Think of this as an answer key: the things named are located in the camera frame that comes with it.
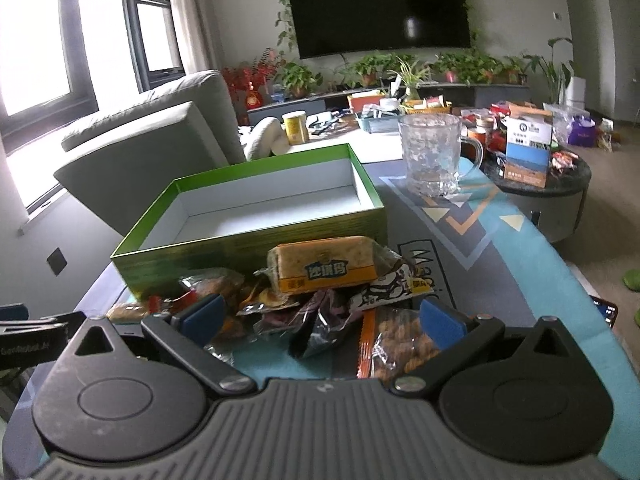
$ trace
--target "sofa cushion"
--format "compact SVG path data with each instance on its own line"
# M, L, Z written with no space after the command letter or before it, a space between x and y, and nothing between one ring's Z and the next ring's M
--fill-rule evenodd
M143 92L129 107L121 110L104 110L78 119L66 127L62 148L68 152L130 121L188 101L198 107L226 160L230 164L244 162L236 114L226 83L217 70L187 75Z
M172 180L228 166L191 102L88 140L54 176L111 228L126 235Z
M246 160L258 160L270 156L273 143L283 135L280 121L275 117L265 117L248 134L248 141L244 147Z

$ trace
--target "mug handle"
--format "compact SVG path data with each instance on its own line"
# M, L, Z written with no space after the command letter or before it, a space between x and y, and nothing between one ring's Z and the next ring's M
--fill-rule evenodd
M476 161L474 162L474 166L467 171L464 175L460 175L459 178L466 177L473 170L477 170L480 168L480 164L482 164L482 160L484 159L484 146L480 143L479 140L473 139L471 137L461 137L460 141L466 142L467 144L471 144L476 149Z

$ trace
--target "screw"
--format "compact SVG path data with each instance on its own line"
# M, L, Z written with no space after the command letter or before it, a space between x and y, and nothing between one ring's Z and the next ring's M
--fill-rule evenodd
M229 375L220 381L220 388L228 392L242 392L253 383L252 379L244 375Z
M396 383L394 384L394 388L399 392L403 392L406 394L414 394L422 391L427 387L427 383L424 379L416 376L406 376L400 377L396 379Z

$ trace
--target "white cushion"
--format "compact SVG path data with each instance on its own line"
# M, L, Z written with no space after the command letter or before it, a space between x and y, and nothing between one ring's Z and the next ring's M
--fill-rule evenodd
M261 120L247 136L247 143L244 147L246 160L257 160L270 156L271 146L282 135L284 135L284 131L280 121L275 117L266 117Z

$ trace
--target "glass mug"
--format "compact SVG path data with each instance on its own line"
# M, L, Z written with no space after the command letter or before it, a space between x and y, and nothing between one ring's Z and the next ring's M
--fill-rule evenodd
M400 117L399 123L410 191L423 196L457 193L458 181L464 176L459 168L461 142L476 149L476 161L470 171L480 167L484 148L478 140L462 137L461 118L450 114L411 114Z

